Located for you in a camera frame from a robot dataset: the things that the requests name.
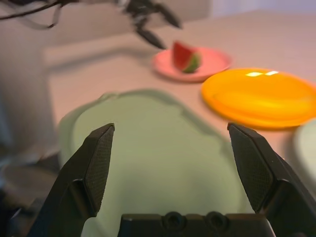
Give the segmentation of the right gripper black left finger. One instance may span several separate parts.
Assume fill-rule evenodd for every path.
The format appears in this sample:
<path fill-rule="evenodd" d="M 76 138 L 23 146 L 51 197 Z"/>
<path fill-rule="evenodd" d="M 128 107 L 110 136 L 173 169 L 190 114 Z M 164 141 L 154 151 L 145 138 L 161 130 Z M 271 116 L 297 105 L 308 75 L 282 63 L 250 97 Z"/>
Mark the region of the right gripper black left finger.
<path fill-rule="evenodd" d="M 63 165 L 28 235 L 79 237 L 100 211 L 109 174 L 115 126 L 92 131 Z"/>

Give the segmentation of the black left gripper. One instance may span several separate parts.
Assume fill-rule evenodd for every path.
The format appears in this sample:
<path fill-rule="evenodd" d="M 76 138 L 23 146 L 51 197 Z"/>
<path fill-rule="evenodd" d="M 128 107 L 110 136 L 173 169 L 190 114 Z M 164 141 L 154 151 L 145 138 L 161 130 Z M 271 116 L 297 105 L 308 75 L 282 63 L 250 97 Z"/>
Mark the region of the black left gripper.
<path fill-rule="evenodd" d="M 149 15 L 158 12 L 170 25 L 179 29 L 182 28 L 180 20 L 174 13 L 166 5 L 154 0 L 121 0 L 120 7 L 123 13 L 131 17 L 134 25 L 145 25 Z M 154 47 L 165 49 L 163 42 L 152 32 L 144 30 L 141 27 L 136 27 L 135 32 Z"/>

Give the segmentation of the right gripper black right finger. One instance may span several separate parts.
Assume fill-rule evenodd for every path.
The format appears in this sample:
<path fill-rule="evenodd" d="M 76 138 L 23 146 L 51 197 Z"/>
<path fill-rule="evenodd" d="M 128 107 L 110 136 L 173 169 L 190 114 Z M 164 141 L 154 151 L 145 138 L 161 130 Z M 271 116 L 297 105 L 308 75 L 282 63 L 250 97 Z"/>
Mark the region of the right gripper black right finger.
<path fill-rule="evenodd" d="M 255 130 L 229 123 L 239 178 L 250 205 L 277 237 L 314 237 L 316 201 L 291 166 Z"/>

